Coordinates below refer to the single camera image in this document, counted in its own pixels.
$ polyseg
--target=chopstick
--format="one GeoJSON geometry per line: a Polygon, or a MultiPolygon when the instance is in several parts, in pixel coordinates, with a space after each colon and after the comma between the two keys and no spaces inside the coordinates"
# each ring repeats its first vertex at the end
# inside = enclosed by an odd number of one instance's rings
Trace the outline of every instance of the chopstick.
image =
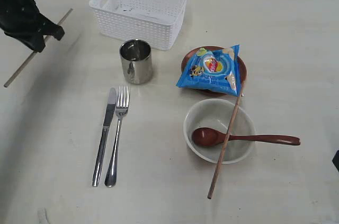
{"type": "MultiPolygon", "coordinates": [[[[58,25],[61,25],[64,20],[69,16],[69,14],[72,12],[72,8],[68,10],[68,12],[63,16],[62,19],[60,19],[58,25]]],[[[45,43],[51,38],[50,35],[46,36],[44,38],[45,43]]],[[[20,67],[13,73],[13,75],[7,80],[7,82],[4,84],[4,87],[7,88],[9,85],[18,77],[20,72],[27,66],[27,64],[33,59],[33,57],[37,54],[36,51],[31,52],[31,54],[27,57],[27,59],[20,65],[20,67]]]]}
{"type": "Polygon", "coordinates": [[[216,183],[217,183],[218,175],[219,175],[219,172],[220,172],[221,163],[222,163],[222,160],[224,159],[225,150],[226,150],[227,142],[228,142],[228,139],[229,139],[229,135],[230,135],[230,132],[231,132],[231,129],[232,129],[235,117],[236,117],[237,112],[238,112],[238,107],[239,107],[240,99],[242,97],[242,94],[243,94],[243,91],[244,91],[244,88],[245,88],[245,82],[246,81],[244,81],[242,83],[242,87],[241,87],[240,93],[239,93],[239,95],[237,97],[237,101],[236,101],[234,109],[233,109],[231,120],[229,121],[229,125],[228,125],[228,129],[227,129],[227,132],[226,132],[226,135],[225,135],[224,143],[222,143],[222,148],[221,148],[221,152],[220,152],[220,155],[219,155],[218,163],[217,163],[217,166],[216,166],[216,170],[214,171],[214,175],[213,175],[213,179],[212,179],[212,182],[211,182],[210,190],[208,192],[208,196],[207,196],[208,199],[212,199],[213,191],[214,191],[214,188],[216,187],[216,183]]]}

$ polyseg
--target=metal cup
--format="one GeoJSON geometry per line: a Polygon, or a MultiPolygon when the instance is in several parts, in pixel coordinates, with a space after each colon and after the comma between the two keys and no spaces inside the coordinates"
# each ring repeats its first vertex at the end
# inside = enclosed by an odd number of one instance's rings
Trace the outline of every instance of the metal cup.
{"type": "Polygon", "coordinates": [[[143,84],[153,74],[150,45],[143,40],[129,40],[120,47],[123,75],[127,82],[143,84]]]}

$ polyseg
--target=plastic basket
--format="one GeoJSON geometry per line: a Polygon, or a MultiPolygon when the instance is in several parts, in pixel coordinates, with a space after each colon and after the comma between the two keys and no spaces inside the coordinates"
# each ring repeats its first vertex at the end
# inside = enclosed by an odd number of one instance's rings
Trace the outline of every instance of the plastic basket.
{"type": "Polygon", "coordinates": [[[90,0],[100,31],[119,40],[142,39],[168,50],[184,19],[187,0],[90,0]]]}

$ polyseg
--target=brown spoon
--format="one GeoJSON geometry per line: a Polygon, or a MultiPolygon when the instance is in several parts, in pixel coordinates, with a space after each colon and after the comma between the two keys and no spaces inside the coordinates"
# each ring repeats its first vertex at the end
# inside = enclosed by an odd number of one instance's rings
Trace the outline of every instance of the brown spoon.
{"type": "MultiPolygon", "coordinates": [[[[198,146],[215,146],[224,141],[225,134],[211,129],[211,128],[198,128],[194,130],[192,134],[192,140],[198,146]]],[[[247,140],[247,141],[259,141],[267,142],[273,144],[283,144],[283,145],[300,145],[300,138],[292,136],[283,136],[283,135],[253,135],[253,136],[229,136],[229,141],[231,140],[247,140]]]]}

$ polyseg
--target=snack package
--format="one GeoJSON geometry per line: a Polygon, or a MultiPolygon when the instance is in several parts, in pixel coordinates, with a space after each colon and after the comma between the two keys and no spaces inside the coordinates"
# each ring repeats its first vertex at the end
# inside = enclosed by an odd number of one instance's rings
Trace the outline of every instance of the snack package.
{"type": "Polygon", "coordinates": [[[238,96],[241,88],[239,48],[239,45],[216,51],[200,48],[187,62],[176,86],[238,96]]]}

